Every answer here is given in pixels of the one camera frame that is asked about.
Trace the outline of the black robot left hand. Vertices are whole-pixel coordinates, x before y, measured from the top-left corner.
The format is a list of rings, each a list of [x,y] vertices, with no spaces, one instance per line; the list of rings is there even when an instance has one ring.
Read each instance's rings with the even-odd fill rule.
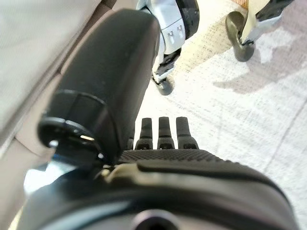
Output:
[[[262,173],[198,148],[185,117],[167,118],[157,149],[143,120],[139,149],[132,132],[154,59],[157,19],[120,10],[79,47],[37,134],[53,160],[74,166],[35,191],[20,230],[296,230],[282,190]]]

